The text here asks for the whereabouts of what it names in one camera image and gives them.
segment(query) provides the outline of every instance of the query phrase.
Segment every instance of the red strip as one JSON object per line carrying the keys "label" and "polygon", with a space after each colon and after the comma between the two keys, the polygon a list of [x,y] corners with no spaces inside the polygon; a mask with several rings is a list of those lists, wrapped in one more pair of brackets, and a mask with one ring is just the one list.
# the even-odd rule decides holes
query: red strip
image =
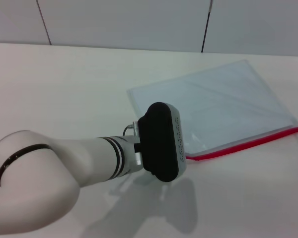
{"label": "red strip", "polygon": [[212,153],[209,153],[209,154],[199,155],[199,156],[194,156],[194,157],[186,156],[186,159],[195,160],[195,161],[211,159],[211,158],[219,157],[219,156],[222,156],[222,155],[227,155],[227,154],[230,154],[230,153],[235,153],[237,151],[245,150],[245,149],[248,149],[248,148],[251,148],[251,147],[254,147],[254,146],[257,146],[257,145],[261,145],[261,144],[264,144],[264,143],[267,143],[267,142],[270,142],[270,141],[273,141],[273,140],[277,140],[279,138],[282,138],[282,137],[285,137],[287,135],[291,135],[291,134],[294,134],[294,133],[297,133],[297,132],[298,132],[298,127],[294,127],[294,128],[290,128],[290,129],[287,129],[287,130],[284,130],[284,131],[277,132],[277,133],[272,134],[272,135],[265,136],[263,138],[259,138],[259,139],[253,140],[253,141],[245,142],[245,143],[239,144],[239,145],[234,145],[232,147],[225,148],[225,149],[222,149],[222,150],[219,150],[219,151],[215,151],[215,152],[212,152]]}

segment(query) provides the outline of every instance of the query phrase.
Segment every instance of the silver connector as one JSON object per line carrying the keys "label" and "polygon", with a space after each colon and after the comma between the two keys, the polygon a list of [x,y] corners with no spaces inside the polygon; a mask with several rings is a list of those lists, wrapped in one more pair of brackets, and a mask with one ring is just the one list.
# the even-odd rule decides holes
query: silver connector
{"label": "silver connector", "polygon": [[138,121],[133,122],[134,136],[139,137]]}

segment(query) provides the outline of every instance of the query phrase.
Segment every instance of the plastic bag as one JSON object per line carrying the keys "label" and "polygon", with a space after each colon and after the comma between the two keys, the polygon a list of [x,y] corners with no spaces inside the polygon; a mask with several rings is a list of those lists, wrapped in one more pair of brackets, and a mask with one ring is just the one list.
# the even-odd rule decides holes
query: plastic bag
{"label": "plastic bag", "polygon": [[128,91],[137,116],[155,102],[181,116],[187,159],[229,154],[298,132],[298,122],[246,61]]}

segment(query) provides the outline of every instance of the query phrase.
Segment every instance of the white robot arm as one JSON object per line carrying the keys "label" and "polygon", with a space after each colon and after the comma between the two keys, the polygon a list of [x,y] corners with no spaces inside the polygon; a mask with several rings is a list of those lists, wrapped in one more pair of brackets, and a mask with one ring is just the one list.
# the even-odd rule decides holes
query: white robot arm
{"label": "white robot arm", "polygon": [[19,131],[3,138],[0,235],[33,231],[58,220],[75,205],[80,187],[142,168],[162,181],[180,176],[185,162],[178,111],[156,103],[135,125],[139,136],[136,131],[135,136],[55,140]]}

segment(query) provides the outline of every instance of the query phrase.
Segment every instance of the table surface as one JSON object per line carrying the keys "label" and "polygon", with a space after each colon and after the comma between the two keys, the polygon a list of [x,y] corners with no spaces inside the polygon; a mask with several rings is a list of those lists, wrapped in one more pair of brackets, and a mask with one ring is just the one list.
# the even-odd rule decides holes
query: table surface
{"label": "table surface", "polygon": [[[126,90],[247,59],[298,119],[298,57],[0,44],[0,139],[119,135]],[[85,187],[57,222],[15,238],[298,238],[298,134],[189,161],[163,184],[146,173]]]}

